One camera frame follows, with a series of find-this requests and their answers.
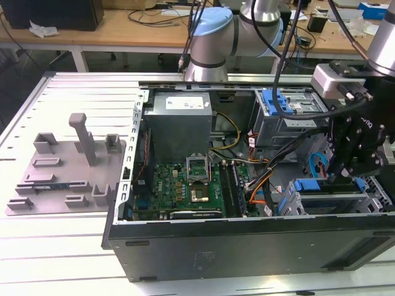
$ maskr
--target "wooden desk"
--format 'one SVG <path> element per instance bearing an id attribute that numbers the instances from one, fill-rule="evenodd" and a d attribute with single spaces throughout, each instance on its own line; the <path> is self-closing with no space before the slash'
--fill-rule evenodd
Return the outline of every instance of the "wooden desk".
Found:
<path id="1" fill-rule="evenodd" d="M 377 2 L 377 3 L 384 3 L 383 0 L 372 0 L 372 2 Z M 307 10 L 305 10 L 303 13 L 308 15 L 308 18 L 310 18 L 310 14 L 314 11 L 314 9 L 320 6 L 322 9 L 329 9 L 329 3 L 327 1 L 318 1 L 318 0 L 313 0 L 310 5 L 308 6 Z M 371 23 L 380 24 L 380 21 L 374 21 L 374 20 L 368 20 Z M 309 20 L 300 20 L 298 21 L 297 25 L 303 29 L 307 29 L 307 24 Z M 306 32 L 303 32 L 302 30 L 298 30 L 298 35 L 299 36 L 306 36 L 311 39 L 311 36 L 307 34 Z M 322 31 L 322 33 L 312 33 L 317 41 L 316 45 L 314 48 L 309 52 L 309 55 L 315 55 L 315 54 L 328 54 L 329 59 L 333 57 L 333 54 L 341 54 L 341 55 L 357 55 L 355 49 L 351 46 L 351 43 L 349 40 L 346 38 L 345 35 L 341 32 L 340 26 L 337 23 L 331 23 L 331 22 L 326 22 L 325 27 Z M 370 43 L 373 40 L 372 35 L 365 34 L 365 36 L 358 36 L 355 37 L 355 39 L 365 48 L 368 49 Z M 290 51 L 292 51 L 294 48 L 294 42 L 291 44 Z"/>
<path id="2" fill-rule="evenodd" d="M 383 2 L 387 0 L 372 0 L 373 2 Z M 328 8 L 325 1 L 313 0 L 309 5 L 306 14 L 310 14 L 316 6 Z M 155 22 L 158 20 L 170 19 L 172 16 L 157 15 L 153 17 L 144 16 L 142 20 Z M 185 44 L 187 31 L 181 20 L 176 27 L 153 28 L 131 22 L 125 10 L 105 10 L 103 21 L 94 32 L 59 30 L 59 36 L 41 39 L 28 30 L 13 30 L 6 22 L 7 29 L 11 35 L 25 49 L 48 49 L 58 51 L 71 51 L 77 70 L 87 72 L 88 66 L 84 57 L 84 51 L 110 51 L 110 52 L 156 52 L 156 53 L 181 53 Z M 298 22 L 298 26 L 306 28 L 308 21 Z M 302 36 L 307 33 L 299 30 Z M 317 43 L 309 52 L 308 58 L 321 59 L 357 59 L 354 48 L 346 37 L 343 37 L 337 23 L 327 22 L 322 34 L 313 33 Z M 365 47 L 369 47 L 373 37 L 358 37 L 357 40 Z M 18 48 L 10 40 L 5 30 L 0 28 L 0 47 Z"/>
<path id="3" fill-rule="evenodd" d="M 155 22 L 171 18 L 174 16 L 157 15 L 144 16 L 141 20 Z M 187 37 L 186 25 L 181 20 L 174 21 L 179 24 L 175 27 L 146 27 L 130 21 L 125 10 L 105 10 L 96 31 L 59 30 L 58 36 L 43 39 L 29 30 L 12 29 L 4 16 L 2 19 L 9 33 L 25 49 L 70 51 L 79 72 L 88 71 L 84 51 L 181 53 Z M 3 28 L 0 28 L 0 47 L 19 48 Z"/>

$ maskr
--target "yellow wire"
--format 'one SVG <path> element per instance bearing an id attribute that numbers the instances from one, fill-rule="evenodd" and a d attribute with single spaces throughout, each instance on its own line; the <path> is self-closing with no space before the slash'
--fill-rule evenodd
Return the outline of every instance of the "yellow wire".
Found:
<path id="1" fill-rule="evenodd" d="M 213 147 L 213 148 L 210 148 L 210 150 L 225 150 L 225 149 L 233 148 L 233 147 L 234 147 L 235 145 L 237 145 L 237 144 L 239 143 L 239 141 L 240 141 L 240 134 L 241 134 L 241 131 L 240 131 L 240 129 L 237 127 L 236 123 L 235 123 L 232 119 L 230 119 L 230 118 L 228 117 L 228 115 L 225 115 L 225 114 L 222 113 L 222 112 L 217 112 L 217 113 L 220 114 L 220 115 L 222 115 L 223 117 L 225 117 L 227 120 L 229 120 L 229 122 L 236 128 L 236 130 L 237 130 L 237 138 L 236 138 L 236 141 L 235 141 L 234 143 L 230 144 L 230 145 L 223 146 L 223 147 Z"/>

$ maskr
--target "ram slot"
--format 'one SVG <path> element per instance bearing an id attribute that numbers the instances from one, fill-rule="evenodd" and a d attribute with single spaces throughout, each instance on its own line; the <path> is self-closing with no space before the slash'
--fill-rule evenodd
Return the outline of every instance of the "ram slot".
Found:
<path id="1" fill-rule="evenodd" d="M 240 212 L 241 215 L 244 215 L 247 211 L 247 206 L 246 206 L 246 200 L 244 198 L 244 192 L 240 186 L 240 181 L 239 181 L 239 174 L 237 171 L 237 166 L 236 165 L 232 165 L 232 173 L 233 173 L 233 177 L 235 179 L 235 184 L 237 187 L 237 196 L 238 196 L 238 205 L 240 207 Z"/>
<path id="2" fill-rule="evenodd" d="M 223 204 L 225 206 L 225 216 L 227 218 L 236 217 L 236 207 L 233 203 L 232 191 L 228 179 L 227 166 L 219 165 L 220 180 L 222 188 Z"/>

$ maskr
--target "table leg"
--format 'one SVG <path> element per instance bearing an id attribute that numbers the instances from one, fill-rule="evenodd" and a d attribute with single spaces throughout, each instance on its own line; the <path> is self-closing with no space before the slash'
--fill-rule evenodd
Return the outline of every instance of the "table leg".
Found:
<path id="1" fill-rule="evenodd" d="M 280 58 L 276 57 L 273 61 L 272 71 L 270 72 L 271 74 L 276 74 L 279 62 L 280 62 Z"/>
<path id="2" fill-rule="evenodd" d="M 236 57 L 235 59 L 235 70 L 240 70 L 241 66 L 241 57 Z"/>
<path id="3" fill-rule="evenodd" d="M 128 53 L 127 52 L 122 53 L 122 63 L 123 63 L 124 68 L 129 67 L 129 60 L 128 60 Z"/>
<path id="4" fill-rule="evenodd" d="M 89 72 L 85 55 L 82 51 L 71 51 L 78 72 Z"/>

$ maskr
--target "blue box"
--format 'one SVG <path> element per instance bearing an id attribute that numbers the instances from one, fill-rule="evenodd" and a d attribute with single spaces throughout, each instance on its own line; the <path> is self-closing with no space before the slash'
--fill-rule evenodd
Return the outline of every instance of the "blue box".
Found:
<path id="1" fill-rule="evenodd" d="M 388 9 L 388 4 L 380 4 L 372 6 L 367 2 L 361 2 L 358 9 L 363 10 L 362 16 L 366 20 L 382 20 Z"/>

